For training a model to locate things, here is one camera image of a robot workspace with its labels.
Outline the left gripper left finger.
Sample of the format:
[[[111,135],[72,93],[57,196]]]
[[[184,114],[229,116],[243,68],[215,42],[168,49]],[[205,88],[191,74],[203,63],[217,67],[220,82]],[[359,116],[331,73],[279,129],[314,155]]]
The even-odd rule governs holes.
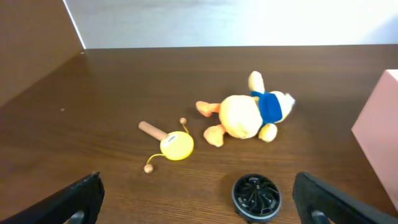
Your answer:
[[[94,172],[1,223],[96,223],[104,195],[100,173]]]

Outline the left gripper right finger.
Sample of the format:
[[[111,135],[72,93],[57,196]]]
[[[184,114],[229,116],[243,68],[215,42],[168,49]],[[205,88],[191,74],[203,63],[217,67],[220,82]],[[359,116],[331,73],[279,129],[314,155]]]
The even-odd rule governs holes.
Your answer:
[[[397,224],[397,218],[350,197],[308,172],[296,175],[292,195],[302,223]]]

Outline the black round puck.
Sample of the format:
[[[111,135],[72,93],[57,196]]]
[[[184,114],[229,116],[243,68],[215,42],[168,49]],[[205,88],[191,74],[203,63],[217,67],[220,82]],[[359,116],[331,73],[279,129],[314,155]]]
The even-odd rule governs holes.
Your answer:
[[[279,213],[282,193],[260,174],[245,174],[232,186],[234,210],[247,223],[269,223]]]

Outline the yellow wooden rattle drum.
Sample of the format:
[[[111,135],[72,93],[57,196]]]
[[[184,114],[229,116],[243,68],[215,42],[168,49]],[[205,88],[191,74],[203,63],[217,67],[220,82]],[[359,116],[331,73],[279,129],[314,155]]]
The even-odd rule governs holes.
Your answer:
[[[150,174],[154,171],[154,166],[150,162],[155,157],[163,156],[171,161],[181,161],[186,159],[193,152],[194,140],[191,135],[189,135],[188,129],[185,126],[186,123],[187,120],[185,118],[180,118],[180,124],[185,131],[174,131],[171,133],[166,133],[145,121],[139,123],[138,127],[141,131],[160,141],[161,153],[154,154],[148,158],[143,167],[146,174]]]

